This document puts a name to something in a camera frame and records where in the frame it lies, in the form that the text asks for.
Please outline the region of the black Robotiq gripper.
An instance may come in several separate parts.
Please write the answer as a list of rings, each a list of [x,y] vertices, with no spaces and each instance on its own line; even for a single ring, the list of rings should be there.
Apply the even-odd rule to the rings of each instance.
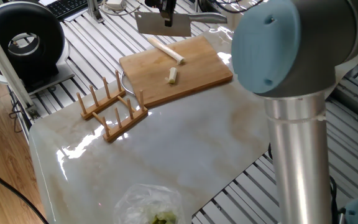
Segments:
[[[158,4],[162,8],[162,17],[165,20],[165,26],[171,27],[172,26],[172,19],[175,13],[175,6],[177,0],[158,0]]]

